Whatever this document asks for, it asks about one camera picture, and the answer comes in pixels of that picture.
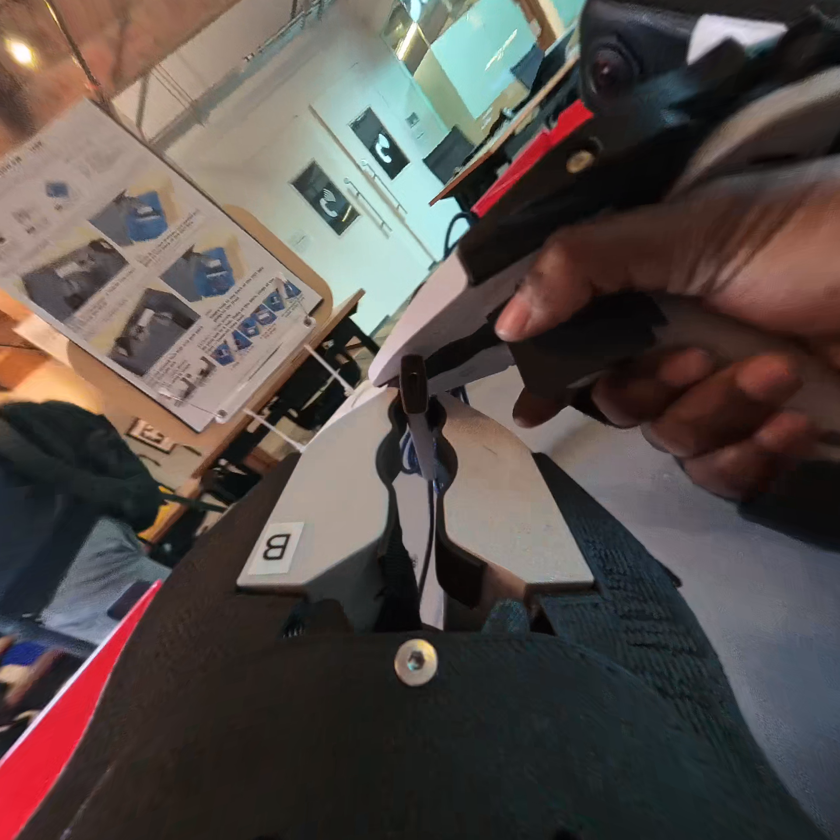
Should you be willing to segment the person's right hand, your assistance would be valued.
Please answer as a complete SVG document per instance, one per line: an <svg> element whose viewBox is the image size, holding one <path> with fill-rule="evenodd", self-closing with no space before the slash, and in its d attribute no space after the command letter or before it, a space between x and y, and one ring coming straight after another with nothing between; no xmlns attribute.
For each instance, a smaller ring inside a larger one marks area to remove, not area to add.
<svg viewBox="0 0 840 840"><path fill-rule="evenodd" d="M624 290L696 298L838 370L838 156L561 229L499 315L497 336L528 340ZM641 427L695 485L742 501L816 446L816 426L784 408L799 387L788 355L723 365L699 349L657 350L604 373L591 399L610 424Z"/></svg>

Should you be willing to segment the white board stand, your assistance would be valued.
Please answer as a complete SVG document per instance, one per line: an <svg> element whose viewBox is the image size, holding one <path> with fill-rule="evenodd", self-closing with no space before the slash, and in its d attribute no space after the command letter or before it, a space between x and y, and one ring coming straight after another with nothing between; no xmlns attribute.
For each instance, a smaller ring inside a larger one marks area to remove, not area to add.
<svg viewBox="0 0 840 840"><path fill-rule="evenodd" d="M322 356L305 344L306 360L269 399L260 413L248 408L243 414L269 434L279 437L298 453L307 444L291 437L278 425L286 419L305 432L318 432L361 383L361 368L344 351Z"/></svg>

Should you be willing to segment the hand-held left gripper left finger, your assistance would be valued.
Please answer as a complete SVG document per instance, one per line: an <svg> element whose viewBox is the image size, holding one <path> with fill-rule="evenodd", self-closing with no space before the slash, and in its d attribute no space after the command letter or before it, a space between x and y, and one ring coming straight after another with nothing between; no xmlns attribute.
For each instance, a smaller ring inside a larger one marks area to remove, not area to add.
<svg viewBox="0 0 840 840"><path fill-rule="evenodd" d="M394 386L323 428L291 468L237 588L336 601L358 632L421 628L393 487L405 430Z"/></svg>

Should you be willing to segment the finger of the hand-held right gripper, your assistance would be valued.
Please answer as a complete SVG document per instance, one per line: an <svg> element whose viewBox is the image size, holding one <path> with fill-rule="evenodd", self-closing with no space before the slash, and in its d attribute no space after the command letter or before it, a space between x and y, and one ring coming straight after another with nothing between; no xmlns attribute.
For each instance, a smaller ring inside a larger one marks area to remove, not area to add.
<svg viewBox="0 0 840 840"><path fill-rule="evenodd" d="M527 260L521 259L473 287L459 254L447 257L418 289L374 357L368 373L372 385L394 383L407 355L423 358L430 389L455 389L514 365L492 323L526 272Z"/></svg>

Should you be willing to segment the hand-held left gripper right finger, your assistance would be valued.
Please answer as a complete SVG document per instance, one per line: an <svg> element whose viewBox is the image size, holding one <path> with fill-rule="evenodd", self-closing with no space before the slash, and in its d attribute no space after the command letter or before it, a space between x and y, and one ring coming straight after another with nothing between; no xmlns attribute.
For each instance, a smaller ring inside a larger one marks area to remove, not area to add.
<svg viewBox="0 0 840 840"><path fill-rule="evenodd" d="M471 610L497 601L588 592L595 577L534 453L494 419L451 395L437 451L436 575Z"/></svg>

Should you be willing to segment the black usb hub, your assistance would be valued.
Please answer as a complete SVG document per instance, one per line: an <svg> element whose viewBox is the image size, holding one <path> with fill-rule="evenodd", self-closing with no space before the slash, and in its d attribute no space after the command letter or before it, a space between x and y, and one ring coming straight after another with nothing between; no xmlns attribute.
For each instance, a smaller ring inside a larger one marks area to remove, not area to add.
<svg viewBox="0 0 840 840"><path fill-rule="evenodd" d="M419 355L402 358L399 376L402 410L406 431L402 439L403 470L420 475L439 492L445 468L440 455L440 441L446 414L439 400L430 395L425 362Z"/></svg>

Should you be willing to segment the wooden display board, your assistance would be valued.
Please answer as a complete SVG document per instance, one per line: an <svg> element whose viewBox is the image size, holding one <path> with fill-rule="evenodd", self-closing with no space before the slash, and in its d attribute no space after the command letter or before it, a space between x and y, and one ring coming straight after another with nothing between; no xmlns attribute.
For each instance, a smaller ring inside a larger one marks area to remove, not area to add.
<svg viewBox="0 0 840 840"><path fill-rule="evenodd" d="M71 401L114 424L140 418L209 462L250 424L326 333L326 282L240 207L183 202L79 310Z"/></svg>

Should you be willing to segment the long wooden desk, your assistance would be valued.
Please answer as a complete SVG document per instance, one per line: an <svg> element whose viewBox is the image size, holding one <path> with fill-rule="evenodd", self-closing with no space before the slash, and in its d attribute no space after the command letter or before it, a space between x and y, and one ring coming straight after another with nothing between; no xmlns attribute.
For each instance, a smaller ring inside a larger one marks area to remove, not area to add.
<svg viewBox="0 0 840 840"><path fill-rule="evenodd" d="M479 147L467 163L458 169L444 188L429 201L428 205L432 207L454 196L456 188L464 184L482 165L490 161L494 155L497 155L511 137L520 133L525 126L533 121L543 102L553 95L557 87L565 82L579 60L579 53L566 60L563 66L552 74L551 78L520 108L517 114L511 120L506 121L498 131Z"/></svg>

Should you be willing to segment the printed instruction sheet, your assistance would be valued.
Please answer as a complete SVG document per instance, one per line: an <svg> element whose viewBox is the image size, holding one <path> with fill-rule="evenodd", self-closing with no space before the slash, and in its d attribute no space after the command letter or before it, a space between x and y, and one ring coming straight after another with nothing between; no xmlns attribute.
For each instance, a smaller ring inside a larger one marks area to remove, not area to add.
<svg viewBox="0 0 840 840"><path fill-rule="evenodd" d="M322 295L92 101L2 159L2 288L201 433L243 408Z"/></svg>

